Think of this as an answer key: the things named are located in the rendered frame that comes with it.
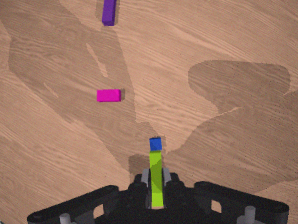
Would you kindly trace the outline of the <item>purple rod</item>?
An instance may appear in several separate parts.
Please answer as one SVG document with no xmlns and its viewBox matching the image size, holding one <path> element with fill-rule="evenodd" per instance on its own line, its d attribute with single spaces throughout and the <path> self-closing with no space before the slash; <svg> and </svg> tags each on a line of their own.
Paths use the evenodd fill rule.
<svg viewBox="0 0 298 224">
<path fill-rule="evenodd" d="M 102 23 L 104 26 L 114 26 L 117 0 L 104 0 Z"/>
</svg>

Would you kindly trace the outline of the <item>small blue cube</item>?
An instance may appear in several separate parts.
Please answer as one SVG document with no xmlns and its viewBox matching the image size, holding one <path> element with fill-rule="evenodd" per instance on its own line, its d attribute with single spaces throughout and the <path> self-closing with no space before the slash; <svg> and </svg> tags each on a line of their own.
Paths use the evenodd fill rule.
<svg viewBox="0 0 298 224">
<path fill-rule="evenodd" d="M 162 150 L 161 137 L 150 138 L 149 141 L 151 151 Z"/>
</svg>

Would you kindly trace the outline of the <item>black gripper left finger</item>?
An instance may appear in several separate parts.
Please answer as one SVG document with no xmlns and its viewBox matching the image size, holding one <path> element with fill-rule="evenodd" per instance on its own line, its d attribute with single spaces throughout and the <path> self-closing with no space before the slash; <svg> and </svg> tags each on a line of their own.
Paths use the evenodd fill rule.
<svg viewBox="0 0 298 224">
<path fill-rule="evenodd" d="M 94 221 L 94 209 L 102 204 L 104 214 Z M 127 190 L 119 191 L 118 186 L 107 185 L 31 213 L 27 217 L 27 222 L 28 224 L 97 224 L 107 218 L 104 224 L 141 224 L 143 208 L 152 209 L 150 169 L 143 169 L 142 174 L 137 174 Z"/>
</svg>

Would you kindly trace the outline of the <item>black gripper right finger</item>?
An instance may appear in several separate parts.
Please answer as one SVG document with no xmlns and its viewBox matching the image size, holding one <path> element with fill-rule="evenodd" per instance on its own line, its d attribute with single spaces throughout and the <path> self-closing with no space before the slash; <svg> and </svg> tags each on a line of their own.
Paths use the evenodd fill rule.
<svg viewBox="0 0 298 224">
<path fill-rule="evenodd" d="M 162 168 L 163 207 L 171 208 L 173 224 L 209 224 L 206 214 L 229 224 L 287 224 L 289 206 L 207 181 L 185 187 L 178 174 Z M 190 189 L 191 188 L 191 189 Z M 221 213 L 211 209 L 212 200 Z M 204 208 L 204 209 L 203 209 Z"/>
</svg>

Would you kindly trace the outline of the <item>lime green rod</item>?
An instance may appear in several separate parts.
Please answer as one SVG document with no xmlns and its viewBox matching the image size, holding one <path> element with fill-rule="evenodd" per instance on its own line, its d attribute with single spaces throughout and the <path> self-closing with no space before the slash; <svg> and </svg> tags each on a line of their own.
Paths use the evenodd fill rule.
<svg viewBox="0 0 298 224">
<path fill-rule="evenodd" d="M 163 206 L 161 151 L 150 151 L 152 207 Z"/>
</svg>

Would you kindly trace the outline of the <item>magenta block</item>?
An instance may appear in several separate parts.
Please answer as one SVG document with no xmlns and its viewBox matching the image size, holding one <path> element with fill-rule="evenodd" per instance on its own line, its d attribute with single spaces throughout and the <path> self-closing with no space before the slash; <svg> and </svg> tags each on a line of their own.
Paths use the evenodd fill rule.
<svg viewBox="0 0 298 224">
<path fill-rule="evenodd" d="M 113 90 L 97 90 L 98 102 L 121 102 L 121 91 Z"/>
</svg>

